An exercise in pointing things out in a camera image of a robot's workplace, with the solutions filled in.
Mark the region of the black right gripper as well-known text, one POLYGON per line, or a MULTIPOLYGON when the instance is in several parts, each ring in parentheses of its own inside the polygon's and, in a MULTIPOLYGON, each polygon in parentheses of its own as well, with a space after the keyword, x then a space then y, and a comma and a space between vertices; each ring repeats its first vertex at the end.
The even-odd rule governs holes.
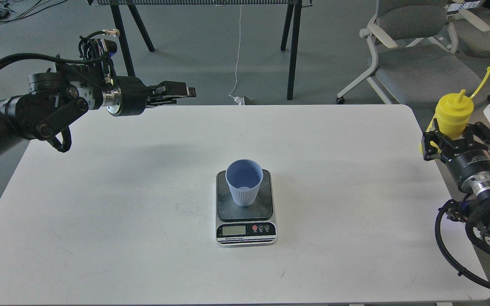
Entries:
POLYGON ((423 160, 439 159, 463 193, 490 189, 490 128, 482 122, 467 124, 463 138, 451 140, 440 130, 423 132, 423 160))

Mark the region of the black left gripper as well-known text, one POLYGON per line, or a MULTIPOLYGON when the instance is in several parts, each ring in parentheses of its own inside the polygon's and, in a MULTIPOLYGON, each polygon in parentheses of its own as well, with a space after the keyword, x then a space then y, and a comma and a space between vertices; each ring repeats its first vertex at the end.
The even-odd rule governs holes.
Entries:
POLYGON ((138 116, 146 106, 157 107, 177 103, 177 99, 195 98, 196 89, 185 87, 185 82, 163 81, 150 87, 134 76, 117 76, 117 88, 107 94, 106 101, 114 104, 106 108, 112 116, 138 116))

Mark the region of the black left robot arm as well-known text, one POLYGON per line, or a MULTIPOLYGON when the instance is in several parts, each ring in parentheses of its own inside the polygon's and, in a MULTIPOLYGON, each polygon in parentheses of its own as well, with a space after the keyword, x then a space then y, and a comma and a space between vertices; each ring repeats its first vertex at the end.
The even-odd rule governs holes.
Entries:
POLYGON ((29 92, 0 100, 0 156, 22 141, 46 141, 65 153, 72 145, 70 124, 101 108, 114 117, 138 116, 148 108, 196 97, 184 82, 163 81, 147 86, 135 76, 118 76, 112 56, 117 43, 99 35, 120 35, 116 29, 80 37, 80 60, 21 53, 0 59, 0 70, 23 60, 44 60, 55 70, 28 77, 29 92))

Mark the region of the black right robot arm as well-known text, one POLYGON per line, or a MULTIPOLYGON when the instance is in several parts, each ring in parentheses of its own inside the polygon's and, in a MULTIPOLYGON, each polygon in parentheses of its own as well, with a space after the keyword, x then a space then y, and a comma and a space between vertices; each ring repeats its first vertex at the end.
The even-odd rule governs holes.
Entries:
POLYGON ((444 258, 458 275, 490 289, 490 282, 475 275, 460 264, 449 252, 441 235, 441 221, 464 224, 470 242, 490 255, 490 129, 482 122, 466 124, 463 134, 451 139, 436 119, 433 128, 422 137, 424 160, 439 159, 447 167, 462 200, 450 199, 441 208, 434 222, 434 237, 444 258))

